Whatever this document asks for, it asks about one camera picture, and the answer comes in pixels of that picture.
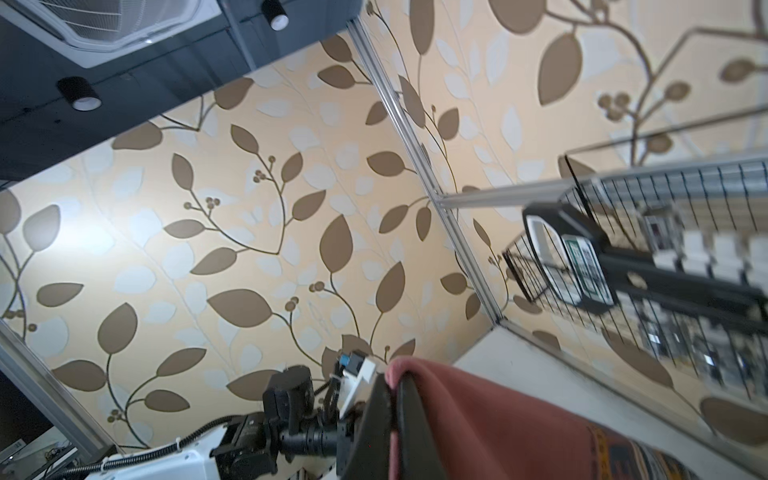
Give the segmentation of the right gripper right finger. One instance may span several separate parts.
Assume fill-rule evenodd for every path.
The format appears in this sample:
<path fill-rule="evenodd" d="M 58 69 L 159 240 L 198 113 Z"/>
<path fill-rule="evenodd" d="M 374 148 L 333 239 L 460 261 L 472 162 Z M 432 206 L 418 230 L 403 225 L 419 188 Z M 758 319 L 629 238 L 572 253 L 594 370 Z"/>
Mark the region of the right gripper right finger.
<path fill-rule="evenodd" d="M 437 444 L 413 375 L 406 373 L 396 391 L 396 479 L 446 479 Z"/>

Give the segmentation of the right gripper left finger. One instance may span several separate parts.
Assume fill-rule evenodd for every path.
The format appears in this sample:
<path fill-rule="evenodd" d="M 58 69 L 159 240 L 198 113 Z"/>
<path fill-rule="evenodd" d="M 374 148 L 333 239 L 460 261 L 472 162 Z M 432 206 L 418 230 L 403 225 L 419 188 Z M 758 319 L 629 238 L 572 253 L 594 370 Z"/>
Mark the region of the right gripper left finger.
<path fill-rule="evenodd" d="M 384 376 L 378 375 L 365 405 L 357 405 L 340 426 L 338 478 L 388 479 L 392 426 L 391 390 Z"/>

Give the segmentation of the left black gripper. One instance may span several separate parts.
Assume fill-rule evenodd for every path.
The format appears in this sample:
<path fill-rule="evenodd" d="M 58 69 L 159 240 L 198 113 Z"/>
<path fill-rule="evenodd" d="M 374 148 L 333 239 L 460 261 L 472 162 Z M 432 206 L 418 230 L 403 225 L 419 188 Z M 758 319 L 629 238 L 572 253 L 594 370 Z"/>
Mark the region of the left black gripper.
<path fill-rule="evenodd" d="M 210 457 L 222 479 L 256 479 L 276 474 L 278 458 L 296 456 L 336 459 L 340 419 L 329 378 L 314 389 L 306 366 L 292 366 L 272 376 L 263 392 L 264 410 L 227 423 L 224 437 Z"/>

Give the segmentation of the red tank top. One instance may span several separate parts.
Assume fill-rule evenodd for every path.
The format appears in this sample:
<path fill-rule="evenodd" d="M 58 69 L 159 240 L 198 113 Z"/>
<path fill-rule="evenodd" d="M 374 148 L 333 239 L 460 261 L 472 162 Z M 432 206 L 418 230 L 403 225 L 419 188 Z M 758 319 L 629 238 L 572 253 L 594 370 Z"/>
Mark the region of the red tank top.
<path fill-rule="evenodd" d="M 412 378 L 451 479 L 607 479 L 604 440 L 584 418 L 455 367 L 399 357 L 395 386 Z"/>

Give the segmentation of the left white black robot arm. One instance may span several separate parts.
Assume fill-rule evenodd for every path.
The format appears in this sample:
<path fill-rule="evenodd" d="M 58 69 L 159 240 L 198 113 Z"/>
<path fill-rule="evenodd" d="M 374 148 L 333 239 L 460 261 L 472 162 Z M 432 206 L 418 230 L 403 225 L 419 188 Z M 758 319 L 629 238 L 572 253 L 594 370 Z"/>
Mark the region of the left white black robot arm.
<path fill-rule="evenodd" d="M 306 366 L 272 375 L 263 409 L 208 422 L 164 447 L 113 455 L 53 473 L 55 479 L 257 479 L 274 475 L 278 461 L 297 456 L 342 461 L 354 442 L 353 408 L 361 386 L 376 374 L 373 362 L 343 355 L 329 379 L 314 387 Z"/>

